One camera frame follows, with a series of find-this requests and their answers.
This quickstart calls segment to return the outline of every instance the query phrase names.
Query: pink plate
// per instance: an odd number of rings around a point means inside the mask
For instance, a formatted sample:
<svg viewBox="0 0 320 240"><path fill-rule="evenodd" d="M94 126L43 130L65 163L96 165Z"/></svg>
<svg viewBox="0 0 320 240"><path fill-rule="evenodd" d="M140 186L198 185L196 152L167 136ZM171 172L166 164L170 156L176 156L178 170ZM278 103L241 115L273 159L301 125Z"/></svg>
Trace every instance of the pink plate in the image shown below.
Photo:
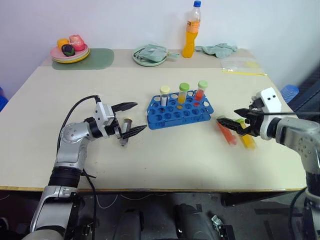
<svg viewBox="0 0 320 240"><path fill-rule="evenodd" d="M61 51L61 49L59 49L57 46L52 48L51 51L50 51L50 55L51 57L59 60L67 60L67 59L73 59L73 58L76 58L78 56L80 56L81 54L83 54L85 51L88 51L88 46L87 44L85 45L85 48L82 50L82 51L76 51L75 52L75 55L73 56L66 56L64 55L64 53Z"/></svg>

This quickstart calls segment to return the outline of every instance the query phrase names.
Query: green mat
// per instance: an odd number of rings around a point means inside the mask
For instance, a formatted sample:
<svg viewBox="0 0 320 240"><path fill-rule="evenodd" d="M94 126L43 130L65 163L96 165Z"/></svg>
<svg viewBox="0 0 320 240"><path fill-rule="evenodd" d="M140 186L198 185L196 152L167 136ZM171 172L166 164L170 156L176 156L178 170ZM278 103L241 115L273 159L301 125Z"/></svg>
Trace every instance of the green mat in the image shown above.
<svg viewBox="0 0 320 240"><path fill-rule="evenodd" d="M90 48L90 54L82 61L74 63L59 63L52 61L56 70L99 70L109 67L115 59L114 51L107 48Z"/></svg>

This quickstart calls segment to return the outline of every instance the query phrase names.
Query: test tube rack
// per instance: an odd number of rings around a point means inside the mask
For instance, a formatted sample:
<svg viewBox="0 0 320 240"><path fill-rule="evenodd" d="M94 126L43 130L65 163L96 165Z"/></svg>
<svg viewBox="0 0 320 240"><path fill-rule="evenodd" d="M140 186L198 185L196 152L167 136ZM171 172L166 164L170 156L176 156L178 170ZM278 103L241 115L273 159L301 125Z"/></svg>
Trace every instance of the test tube rack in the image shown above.
<svg viewBox="0 0 320 240"><path fill-rule="evenodd" d="M214 109L204 95L195 100L196 91L188 91L185 102L178 103L178 92L169 93L167 106L161 106L160 95L153 96L147 108L147 122L152 130L208 121Z"/></svg>

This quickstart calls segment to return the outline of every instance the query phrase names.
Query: test tube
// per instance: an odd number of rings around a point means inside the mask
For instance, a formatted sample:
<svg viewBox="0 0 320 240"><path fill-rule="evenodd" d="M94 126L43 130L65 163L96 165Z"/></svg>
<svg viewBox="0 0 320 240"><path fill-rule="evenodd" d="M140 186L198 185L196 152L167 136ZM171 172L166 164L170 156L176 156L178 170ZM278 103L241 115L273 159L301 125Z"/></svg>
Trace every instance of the test tube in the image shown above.
<svg viewBox="0 0 320 240"><path fill-rule="evenodd" d="M208 87L207 81L201 80L198 82L198 90L195 92L195 97L194 97L196 101L202 100L202 98L205 95L205 90L207 87Z"/></svg>
<svg viewBox="0 0 320 240"><path fill-rule="evenodd" d="M186 101L186 96L187 96L187 92L189 91L189 84L186 82L183 82L180 84L179 89L179 96L178 96L178 103L179 104L184 104Z"/></svg>
<svg viewBox="0 0 320 240"><path fill-rule="evenodd" d="M167 85L163 85L162 87L160 87L160 93L161 93L161 106L165 107L167 106L168 103L168 94L170 92L170 87Z"/></svg>
<svg viewBox="0 0 320 240"><path fill-rule="evenodd" d="M243 120L242 118L239 118L235 121L237 123L240 123L240 125L243 129L245 129L247 127L245 124L245 120ZM256 148L255 140L253 139L253 137L251 135L246 134L244 136L240 136L240 138L241 138L241 142L243 143L243 145L246 149L255 149Z"/></svg>
<svg viewBox="0 0 320 240"><path fill-rule="evenodd" d="M126 117L126 118L123 120L122 132L123 132L123 133L126 133L126 132L130 131L131 124L132 124L131 118ZM125 146L125 145L128 143L128 139L129 139L129 138L125 138L125 139L120 138L120 144L121 144L121 146Z"/></svg>
<svg viewBox="0 0 320 240"><path fill-rule="evenodd" d="M219 122L216 122L216 124L218 125L220 131L224 135L224 138L228 142L228 144L236 145L237 144L237 138L236 138L236 136L232 135L230 129L222 126Z"/></svg>

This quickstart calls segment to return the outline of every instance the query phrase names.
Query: white cap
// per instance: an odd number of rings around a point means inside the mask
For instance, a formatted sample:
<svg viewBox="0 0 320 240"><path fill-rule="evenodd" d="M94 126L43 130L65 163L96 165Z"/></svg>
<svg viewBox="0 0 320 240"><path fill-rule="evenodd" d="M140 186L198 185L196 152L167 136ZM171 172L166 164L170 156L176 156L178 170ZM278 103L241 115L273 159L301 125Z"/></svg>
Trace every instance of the white cap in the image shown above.
<svg viewBox="0 0 320 240"><path fill-rule="evenodd" d="M163 85L160 87L160 93L161 94L168 94L170 92L170 87L167 85Z"/></svg>

